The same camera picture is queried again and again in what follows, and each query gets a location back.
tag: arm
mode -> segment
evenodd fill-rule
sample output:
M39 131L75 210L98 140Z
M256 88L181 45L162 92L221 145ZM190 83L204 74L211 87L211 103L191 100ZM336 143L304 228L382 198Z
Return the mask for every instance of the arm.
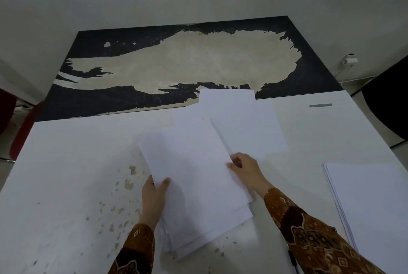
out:
M356 252L337 232L308 215L263 176L258 163L248 155L231 156L234 171L248 189L264 199L266 208L281 231L294 257L308 273L384 273Z
M170 179L156 189L151 175L142 189L142 214L130 231L108 274L150 274L154 258L154 230L159 221Z

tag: stack of paper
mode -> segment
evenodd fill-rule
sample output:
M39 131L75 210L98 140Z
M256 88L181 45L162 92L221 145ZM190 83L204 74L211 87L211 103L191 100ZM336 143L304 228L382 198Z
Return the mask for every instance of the stack of paper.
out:
M408 268L408 173L393 164L324 164L349 243L386 273Z
M252 90L203 89L199 103L172 111L175 125L139 143L153 180L171 178L159 230L164 250L178 258L252 218L252 201L230 154L262 158L287 151L278 120Z

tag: tile floor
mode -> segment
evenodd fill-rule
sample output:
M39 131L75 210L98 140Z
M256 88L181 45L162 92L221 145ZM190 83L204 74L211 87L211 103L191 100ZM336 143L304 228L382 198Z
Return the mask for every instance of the tile floor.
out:
M352 94L353 92L357 91L362 85L363 83L361 82L353 81L349 83L344 83L343 88L349 94ZM370 111L367 104L365 103L363 95L361 93L356 94L353 97L353 99L355 103L363 111L363 113L368 118L368 120L370 120L371 124L375 127L378 133L384 138L384 141L387 143L388 146L392 146L402 141L402 139L399 136L397 136L394 132L392 132L390 129L384 126L374 116L374 114ZM7 157L7 152L8 152L7 149L13 140L13 135L17 132L18 125L21 123L21 120L23 120L24 118L21 116L16 116L13 119L14 120L12 124L10 125L10 127L8 127L7 132L3 133L3 135L0 137L0 156L3 158ZM395 148L393 151L395 155L397 156L397 158L405 166L405 168L408 169L408 144L405 143L404 145ZM13 167L12 163L0 162L0 190L2 189L4 183L6 182L6 179L12 167Z

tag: white table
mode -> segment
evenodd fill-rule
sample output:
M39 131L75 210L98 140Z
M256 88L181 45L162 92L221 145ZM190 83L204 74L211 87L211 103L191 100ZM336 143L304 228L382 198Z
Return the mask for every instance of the white table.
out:
M345 91L261 103L275 108L290 148L259 162L265 176L345 237L322 164L402 165ZM1 271L107 272L137 221L149 173L136 135L171 124L170 109L36 123L0 194ZM181 261L157 238L153 272L293 274L263 200L251 210L252 220Z

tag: sleeve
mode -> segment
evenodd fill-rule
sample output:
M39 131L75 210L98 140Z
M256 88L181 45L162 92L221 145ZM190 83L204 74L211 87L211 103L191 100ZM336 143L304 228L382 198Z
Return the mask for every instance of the sleeve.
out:
M154 245L154 233L150 227L144 224L135 225L108 274L151 274Z
M269 189L264 201L305 274L385 274L356 252L334 228L309 216L279 189Z

